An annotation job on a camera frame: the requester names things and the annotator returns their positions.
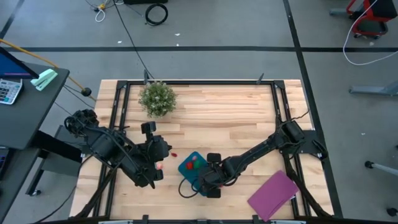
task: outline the green object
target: green object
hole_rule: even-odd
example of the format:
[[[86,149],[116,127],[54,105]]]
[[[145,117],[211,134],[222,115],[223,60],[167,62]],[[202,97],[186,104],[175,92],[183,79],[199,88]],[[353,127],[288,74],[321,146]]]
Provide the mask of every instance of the green object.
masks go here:
[[[176,94],[166,83],[148,83],[140,97],[138,102],[150,118],[161,118],[175,109]]]
[[[199,160],[193,161],[193,168],[199,169],[201,167],[201,162]]]
[[[58,73],[52,69],[47,69],[39,75],[39,78],[32,79],[30,82],[33,86],[36,86],[36,90],[42,91]]]

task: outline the green plant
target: green plant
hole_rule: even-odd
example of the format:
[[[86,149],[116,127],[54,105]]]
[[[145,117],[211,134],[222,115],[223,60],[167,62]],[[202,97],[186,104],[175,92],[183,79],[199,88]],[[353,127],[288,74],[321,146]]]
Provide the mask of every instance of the green plant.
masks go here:
[[[148,83],[140,93],[140,97],[138,102],[150,118],[163,117],[175,109],[176,94],[166,83]]]

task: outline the calculator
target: calculator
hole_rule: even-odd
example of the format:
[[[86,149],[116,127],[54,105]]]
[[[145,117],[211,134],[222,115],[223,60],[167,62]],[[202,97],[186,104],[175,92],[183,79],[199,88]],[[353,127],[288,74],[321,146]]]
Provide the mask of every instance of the calculator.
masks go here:
[[[19,82],[0,79],[0,103],[11,105],[22,90],[22,79]]]

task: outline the chair wheel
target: chair wheel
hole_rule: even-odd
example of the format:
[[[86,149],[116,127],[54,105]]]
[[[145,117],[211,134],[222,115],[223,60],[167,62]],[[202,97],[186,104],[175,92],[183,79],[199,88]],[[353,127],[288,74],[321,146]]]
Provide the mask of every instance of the chair wheel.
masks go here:
[[[31,195],[29,195],[29,196],[31,196],[31,197],[35,197],[35,196],[38,196],[38,195],[40,195],[42,193],[42,191],[41,190],[35,190]]]
[[[387,208],[386,212],[389,216],[395,217],[397,216],[398,210],[396,210],[395,208]]]

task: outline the purple notebook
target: purple notebook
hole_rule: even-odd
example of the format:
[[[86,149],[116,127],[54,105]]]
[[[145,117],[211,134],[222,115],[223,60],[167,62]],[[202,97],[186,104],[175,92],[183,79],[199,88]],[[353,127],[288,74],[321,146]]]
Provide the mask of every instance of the purple notebook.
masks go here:
[[[270,217],[297,192],[297,186],[281,170],[268,179],[248,200],[261,219]]]

